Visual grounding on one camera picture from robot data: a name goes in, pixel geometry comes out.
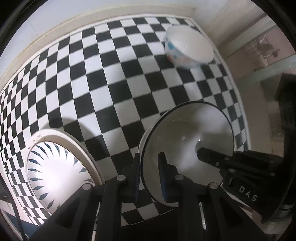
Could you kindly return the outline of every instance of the blue leaf pattern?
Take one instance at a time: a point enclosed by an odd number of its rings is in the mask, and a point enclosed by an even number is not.
[[[48,195],[48,192],[47,192],[47,193],[43,193],[43,194],[39,197],[39,200],[43,200],[47,195]]]

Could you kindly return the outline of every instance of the ceramic bowl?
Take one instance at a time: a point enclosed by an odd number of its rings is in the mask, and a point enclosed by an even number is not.
[[[198,31],[183,25],[168,28],[165,52],[176,67],[185,69],[208,64],[214,58],[210,43]]]
[[[92,156],[67,133],[40,130],[31,137],[27,151],[30,188],[51,214],[83,184],[104,183]]]
[[[169,164],[180,174],[202,185],[220,183],[219,169],[198,160],[200,147],[232,156],[234,136],[225,114],[216,106],[201,101],[186,102],[163,114],[147,129],[140,144],[141,177],[149,195],[165,205],[158,172],[157,156],[164,152]]]

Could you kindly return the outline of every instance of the black square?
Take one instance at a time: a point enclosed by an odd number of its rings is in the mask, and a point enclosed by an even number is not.
[[[135,24],[144,24],[147,23],[145,18],[133,18],[133,21],[135,22]]]
[[[61,111],[59,108],[56,108],[52,112],[48,113],[47,116],[48,116],[48,123],[51,128],[60,128],[63,126]]]
[[[121,67],[126,78],[133,77],[143,73],[138,60],[131,60],[121,63]]]
[[[101,54],[100,57],[103,67],[120,62],[116,50]]]
[[[113,104],[132,98],[131,91],[126,80],[108,86]]]
[[[94,44],[92,46],[89,46],[85,49],[83,49],[83,57],[84,59],[87,59],[89,57],[92,57],[94,55],[98,55],[99,54],[99,48],[97,44]]]
[[[38,119],[47,113],[45,97],[36,103],[36,112],[37,112]]]
[[[189,101],[189,97],[183,85],[171,87],[170,93],[176,105]]]
[[[71,88],[71,83],[68,83],[57,90],[57,94],[59,97],[59,105],[68,102],[73,99],[73,93]]]
[[[154,32],[165,31],[161,24],[150,24],[150,26],[154,30]]]
[[[216,78],[216,80],[222,92],[228,90],[227,85],[222,77]]]
[[[118,174],[122,174],[123,168],[133,163],[133,156],[130,150],[111,156],[111,159]]]
[[[67,37],[61,41],[59,41],[59,47],[58,50],[62,49],[63,47],[66,47],[70,43],[70,37]]]
[[[75,43],[69,45],[69,54],[74,53],[75,51],[82,49],[82,40],[79,40]]]
[[[214,98],[220,110],[223,110],[226,108],[226,104],[221,93],[214,95]]]
[[[86,74],[84,61],[70,67],[70,78],[75,80]]]
[[[37,75],[37,79],[36,79],[36,87],[38,87],[39,85],[41,85],[43,82],[45,82],[45,75],[46,75],[46,69],[43,70],[41,73],[39,73]]]
[[[82,31],[82,38],[85,38],[85,37],[90,36],[92,34],[96,34],[96,32],[94,30],[94,27],[91,27],[91,28],[88,28],[86,30],[83,30]]]
[[[28,94],[28,108],[36,103],[36,89]]]
[[[39,63],[46,59],[47,58],[47,55],[48,55],[48,49],[44,50],[40,55],[39,55]]]
[[[92,72],[86,75],[89,90],[100,88],[107,84],[105,73],[103,69]]]
[[[145,132],[142,122],[139,120],[132,124],[121,127],[128,147],[131,149],[139,145]]]
[[[202,93],[203,98],[213,95],[206,80],[198,81],[197,85],[200,92]]]
[[[231,97],[232,97],[233,103],[234,103],[234,104],[237,103],[237,96],[236,96],[234,90],[231,89],[231,90],[229,90],[229,92],[230,92],[230,95],[231,95]]]
[[[37,131],[39,131],[39,126],[38,121],[35,121],[32,125],[30,125],[31,136]]]
[[[222,64],[218,64],[218,67],[222,73],[223,76],[227,76],[226,70],[224,69],[224,66]]]
[[[204,75],[205,75],[205,77],[207,79],[214,78],[214,75],[213,75],[213,73],[212,73],[212,71],[211,71],[211,69],[210,69],[210,67],[208,65],[203,64],[200,67],[201,67],[201,69],[202,69],[202,71],[203,71],[203,73],[204,73]]]
[[[75,120],[67,125],[64,125],[64,131],[75,137],[78,141],[83,141],[80,125],[78,120]]]
[[[57,62],[57,73],[70,66],[69,55]]]
[[[156,17],[160,23],[170,23],[165,17]]]
[[[74,99],[77,117],[83,117],[94,112],[94,106],[91,100],[91,94],[87,93],[83,96]]]
[[[238,133],[236,136],[235,136],[235,142],[237,144],[237,149],[240,148],[243,143],[242,143],[242,135],[241,133]]]
[[[126,32],[127,35],[140,33],[140,30],[138,29],[137,26],[124,27],[124,31]]]
[[[57,89],[57,76],[53,76],[45,83],[45,93],[46,95],[50,94],[52,91]]]
[[[86,140],[85,145],[95,161],[110,156],[102,135]]]
[[[106,32],[96,34],[96,41],[97,42],[101,42],[101,41],[111,39],[111,38],[112,37],[111,37],[110,31],[106,31]]]
[[[119,20],[118,21],[109,22],[109,23],[107,23],[107,25],[108,25],[108,28],[109,29],[122,27],[121,22]]]
[[[128,224],[134,224],[144,221],[137,209],[124,212],[121,215]]]
[[[145,33],[145,34],[142,34],[144,39],[146,40],[147,43],[150,43],[150,42],[159,42],[159,39],[158,37],[156,36],[155,33]]]
[[[151,91],[161,90],[168,87],[161,72],[145,74],[145,77]]]
[[[184,84],[195,81],[195,79],[189,69],[177,68],[177,71],[178,71],[179,76]]]
[[[136,97],[134,102],[141,119],[158,113],[158,108],[151,93]]]
[[[234,120],[237,119],[237,114],[235,112],[234,105],[227,107],[227,110],[229,112],[230,120],[233,122]]]
[[[127,36],[113,39],[113,43],[116,49],[131,45]]]
[[[52,54],[49,57],[47,57],[46,67],[52,65],[56,61],[57,61],[57,52],[55,52],[54,54]]]
[[[32,78],[34,78],[36,75],[37,75],[37,66],[34,67],[34,68],[30,71],[29,80],[31,80]]]
[[[96,119],[98,120],[102,133],[120,127],[114,106],[97,111]]]
[[[135,45],[133,46],[133,50],[135,51],[137,58],[152,55],[147,44]]]
[[[174,65],[168,60],[165,54],[154,56],[160,69],[174,68]]]

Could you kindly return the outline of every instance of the checkerboard surface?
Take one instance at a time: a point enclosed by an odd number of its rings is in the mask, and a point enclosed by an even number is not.
[[[49,213],[29,188],[25,147],[43,128],[62,129],[80,141],[106,180],[131,164],[144,131],[165,111],[192,100],[220,108],[247,149],[242,109],[220,59],[184,70],[165,55],[174,24],[199,30],[190,19],[122,18],[85,28],[27,61],[0,93],[0,151],[12,188],[27,215],[41,225]],[[122,225],[170,210],[140,185],[136,204],[123,204]]]

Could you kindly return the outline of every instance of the white square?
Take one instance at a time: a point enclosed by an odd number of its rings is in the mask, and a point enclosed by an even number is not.
[[[131,46],[119,48],[116,49],[116,51],[120,62],[126,62],[132,59],[137,59],[135,51]]]
[[[213,75],[215,76],[215,78],[219,78],[223,76],[217,64],[209,64],[209,67]]]
[[[201,80],[205,80],[205,74],[203,73],[202,69],[200,66],[196,67],[196,68],[192,68],[190,69],[191,74],[193,75],[195,81],[201,81]]]
[[[149,24],[139,24],[139,25],[137,25],[137,27],[142,34],[154,33],[154,30],[151,28],[151,26]]]
[[[76,99],[89,92],[86,75],[71,81],[73,98]]]
[[[165,49],[164,49],[163,44],[161,42],[148,43],[147,45],[150,48],[153,55],[165,54]]]
[[[124,20],[120,20],[121,25],[123,27],[128,27],[128,26],[135,26],[135,22],[133,19],[124,19]]]
[[[80,63],[84,60],[83,49],[77,50],[74,53],[69,54],[70,66]]]
[[[159,215],[159,213],[153,203],[148,204],[143,207],[139,207],[139,208],[137,208],[137,210],[144,220],[147,220],[149,218],[153,218],[153,217],[156,217]]]
[[[202,99],[202,93],[200,92],[196,82],[186,83],[184,84],[184,88],[191,101]]]
[[[102,69],[102,62],[100,55],[95,55],[87,58],[84,61],[86,74]]]
[[[57,90],[55,90],[46,96],[47,113],[55,110],[58,107],[59,107],[59,98],[58,98]]]
[[[98,47],[100,54],[115,50],[115,46],[112,39],[98,42]]]
[[[105,67],[104,73],[109,85],[126,78],[120,63]]]
[[[36,88],[36,102],[43,99],[45,95],[45,82],[43,82]]]
[[[119,102],[114,105],[119,123],[121,126],[140,120],[135,102],[133,99]]]
[[[94,28],[94,31],[95,31],[96,34],[106,32],[108,30],[109,30],[109,28],[108,28],[108,25],[106,23],[95,26],[95,28]]]
[[[112,162],[111,157],[106,157],[104,159],[96,161],[96,163],[98,164],[99,169],[101,170],[105,181],[118,176],[118,173],[117,173],[116,168]]]
[[[182,85],[183,82],[175,68],[164,69],[161,71],[168,87]]]
[[[150,87],[144,75],[137,75],[127,78],[128,87],[130,88],[133,98],[148,94],[151,92]]]
[[[113,105],[107,85],[91,91],[91,99],[95,111],[102,110]]]
[[[53,63],[51,66],[46,68],[45,80],[50,79],[56,74],[57,74],[57,62]]]
[[[57,74],[57,87],[58,88],[61,88],[62,86],[66,85],[70,82],[71,82],[71,78],[70,78],[70,68],[69,67]]]
[[[207,83],[209,84],[209,87],[210,87],[213,95],[221,93],[220,86],[215,78],[207,79]]]
[[[76,109],[74,105],[74,100],[70,100],[60,106],[61,117],[63,120],[63,125],[67,125],[74,120],[77,120]]]
[[[103,133],[103,137],[111,156],[129,149],[121,127]]]
[[[146,40],[142,34],[129,34],[128,39],[131,45],[145,44]]]
[[[102,134],[95,113],[79,118],[78,122],[84,140],[88,140]]]
[[[97,41],[96,41],[96,35],[95,34],[87,36],[87,37],[82,39],[82,47],[83,48],[94,45],[96,43],[97,43]]]
[[[47,58],[42,60],[37,67],[37,74],[40,74],[43,70],[46,69]]]
[[[223,99],[225,101],[226,107],[229,107],[229,106],[233,105],[233,100],[231,98],[231,95],[230,95],[229,91],[222,92],[222,96],[223,96]]]
[[[138,61],[142,67],[144,74],[160,71],[160,68],[154,56],[145,56],[142,58],[138,58]]]
[[[124,31],[123,27],[111,29],[110,34],[113,39],[126,36],[126,32]]]
[[[28,109],[29,125],[32,125],[37,120],[36,104]]]
[[[67,46],[63,47],[62,49],[58,50],[58,52],[57,52],[57,60],[58,61],[69,55],[69,47],[70,46],[67,45]]]
[[[70,36],[69,43],[72,44],[72,43],[75,43],[81,39],[82,39],[82,32],[78,32],[78,33]]]
[[[152,92],[152,95],[159,112],[169,110],[176,106],[169,89]]]
[[[49,49],[48,49],[48,54],[47,56],[51,56],[52,54],[54,54],[55,52],[57,52],[59,48],[59,43],[56,43],[55,45],[51,46]]]
[[[147,130],[150,126],[152,126],[158,119],[160,118],[160,114],[157,113],[155,115],[148,116],[144,119],[141,119],[143,127]]]

